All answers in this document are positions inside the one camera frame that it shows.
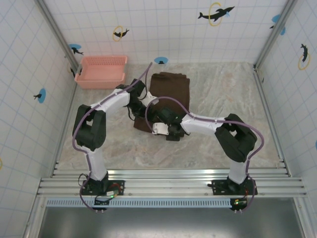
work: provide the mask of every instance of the white cable tray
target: white cable tray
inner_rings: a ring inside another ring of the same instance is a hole
[[[115,198],[97,206],[94,198],[84,198],[93,207],[117,208],[229,208],[230,198]],[[80,198],[49,198],[47,207],[85,207]]]

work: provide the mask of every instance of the gray floor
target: gray floor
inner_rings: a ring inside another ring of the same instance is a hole
[[[126,84],[139,77],[147,65],[129,65]],[[251,161],[251,167],[275,167],[277,152],[265,117],[261,99],[248,63],[154,64],[149,73],[161,71],[183,73],[190,78],[190,111],[202,116],[226,117],[237,114],[245,123],[259,129],[265,138],[264,148]],[[67,137],[59,160],[59,169],[86,169],[82,153],[71,145],[72,129],[78,106],[90,105],[112,90],[78,88],[71,112]],[[120,109],[107,121],[107,138],[103,146],[108,169],[228,168],[229,159],[215,137],[200,134],[185,136],[179,142],[166,141],[133,128],[127,109]]]
[[[47,208],[41,238],[301,238],[292,199],[255,199],[229,208]]]

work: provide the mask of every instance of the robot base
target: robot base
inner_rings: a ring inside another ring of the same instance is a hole
[[[89,179],[82,191],[82,195],[103,196],[109,191],[118,190],[118,195],[124,194],[124,180],[109,180],[108,173],[101,181]]]
[[[253,183],[248,177],[241,184],[237,184],[227,178],[212,180],[208,186],[212,188],[214,195],[246,195],[246,191],[248,194],[253,193]],[[257,194],[258,190],[257,186],[255,186],[255,195]]]

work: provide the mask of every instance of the white tile wall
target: white tile wall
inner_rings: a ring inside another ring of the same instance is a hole
[[[22,237],[54,160],[74,85],[64,65],[34,1],[0,0],[0,237]],[[43,104],[33,98],[41,88]]]
[[[124,54],[129,63],[159,56],[170,62],[254,63],[286,0],[218,2],[221,8],[235,8],[212,27],[207,19],[197,19],[200,12],[208,15],[210,0],[46,1],[67,42],[81,45],[85,55]],[[130,31],[115,42],[112,34],[118,25]]]
[[[300,0],[286,23],[285,35],[277,39],[261,72],[287,165],[293,176],[304,180],[309,195],[306,203],[312,207],[309,212],[317,229],[316,40],[317,3]],[[301,44],[308,47],[311,58],[305,70],[298,68]]]

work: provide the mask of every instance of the aluminum frame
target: aluminum frame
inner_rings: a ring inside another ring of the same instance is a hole
[[[297,0],[290,0],[287,2],[279,21],[276,23],[271,36],[269,37],[262,53],[257,60],[255,69],[260,67],[269,50],[273,46],[280,31],[284,27],[286,19],[294,8]],[[78,63],[70,51],[61,31],[55,23],[49,9],[47,8],[44,0],[35,0],[36,5],[39,7],[42,15],[52,29],[53,34],[56,36],[60,46],[64,50],[66,57],[70,61],[72,68],[77,68]],[[265,96],[261,87],[258,75],[255,74],[255,80],[258,86],[258,91],[263,103],[264,111],[276,144],[277,151],[280,156],[280,161],[276,168],[267,169],[250,169],[250,175],[256,180],[259,194],[256,198],[266,197],[294,197],[296,206],[299,210],[299,217],[302,227],[306,230],[305,235],[309,237],[311,231],[307,224],[307,211],[303,203],[303,197],[306,197],[306,190],[302,183],[301,178],[289,177],[286,165],[284,163],[284,155],[281,150],[280,143],[275,131],[273,120],[265,100]],[[69,123],[69,114],[65,121],[65,126]],[[59,146],[56,157],[59,157],[61,147],[65,140],[65,133],[61,136],[61,145]],[[78,175],[86,173],[87,171],[72,170],[64,171],[58,169],[58,160],[55,164],[51,178],[43,178],[38,190],[38,196],[32,210],[29,223],[24,237],[37,237],[44,217],[45,208],[50,199],[66,197],[66,199],[78,198],[79,186],[77,184]],[[188,198],[197,199],[207,197],[210,199],[215,198],[230,198],[230,196],[213,196],[211,188],[207,187],[207,183],[212,179],[226,178],[229,170],[110,170],[110,179],[124,179],[126,180],[126,191],[123,197],[128,198]]]

